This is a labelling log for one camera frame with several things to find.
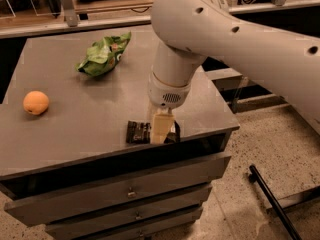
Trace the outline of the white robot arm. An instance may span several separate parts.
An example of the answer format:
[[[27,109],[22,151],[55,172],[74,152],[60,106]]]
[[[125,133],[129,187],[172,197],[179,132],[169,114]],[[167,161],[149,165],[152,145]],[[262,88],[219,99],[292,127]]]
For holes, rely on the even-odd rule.
[[[240,20],[229,14],[226,0],[155,0],[151,25],[159,38],[148,84],[154,106],[181,106],[195,70],[211,57],[319,126],[319,38]]]

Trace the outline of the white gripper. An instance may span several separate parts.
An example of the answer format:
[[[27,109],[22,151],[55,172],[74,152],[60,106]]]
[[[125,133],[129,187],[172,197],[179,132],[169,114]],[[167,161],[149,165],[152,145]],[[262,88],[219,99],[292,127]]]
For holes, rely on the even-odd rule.
[[[151,144],[164,143],[175,121],[171,109],[178,108],[185,102],[190,89],[191,84],[183,87],[173,87],[162,83],[153,73],[149,75],[148,96],[150,102],[158,108],[163,108],[158,109],[152,116]]]

